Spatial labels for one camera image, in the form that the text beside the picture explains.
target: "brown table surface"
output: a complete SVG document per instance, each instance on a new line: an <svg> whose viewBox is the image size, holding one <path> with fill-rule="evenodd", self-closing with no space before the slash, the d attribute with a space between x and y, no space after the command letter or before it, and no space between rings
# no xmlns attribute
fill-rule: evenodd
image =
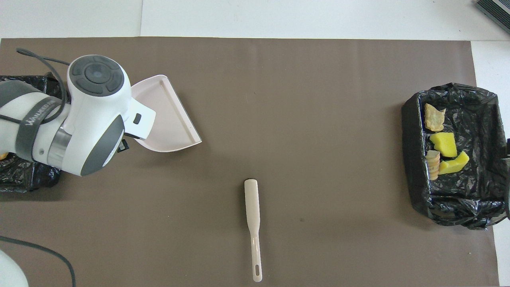
<svg viewBox="0 0 510 287"><path fill-rule="evenodd" d="M0 234L62 253L78 286L498 285L492 230L415 212L402 162L401 105L432 86L475 85L469 42L2 39L0 75L47 71L16 47L105 55L132 84L167 75L203 139L167 154L129 139L93 175L0 194ZM262 283L246 178L259 181ZM31 286L69 286L58 259L0 248Z"/></svg>

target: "black trash bag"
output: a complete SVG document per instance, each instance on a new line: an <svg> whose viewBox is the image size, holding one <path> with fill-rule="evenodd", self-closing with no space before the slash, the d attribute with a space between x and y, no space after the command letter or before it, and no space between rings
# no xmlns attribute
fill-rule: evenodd
<svg viewBox="0 0 510 287"><path fill-rule="evenodd" d="M8 80L24 81L45 94L62 98L58 81L51 74L46 76L0 76L0 81ZM25 193L40 187L51 187L57 184L59 178L60 169L24 160L13 153L10 153L4 160L0 160L0 192Z"/></svg>
<svg viewBox="0 0 510 287"><path fill-rule="evenodd" d="M446 109L443 132L453 132L469 162L457 173L428 179L425 155L434 132L424 125L424 105ZM413 95L402 107L402 148L413 208L440 225L485 229L508 216L510 159L497 95L446 84Z"/></svg>

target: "white dustpan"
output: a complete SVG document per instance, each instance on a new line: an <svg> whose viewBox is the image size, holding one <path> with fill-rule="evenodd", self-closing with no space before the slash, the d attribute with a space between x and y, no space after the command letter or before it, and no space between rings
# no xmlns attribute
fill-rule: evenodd
<svg viewBox="0 0 510 287"><path fill-rule="evenodd" d="M155 152L175 152L202 142L184 107L165 75L134 84L132 96L156 112L146 140L136 141Z"/></svg>

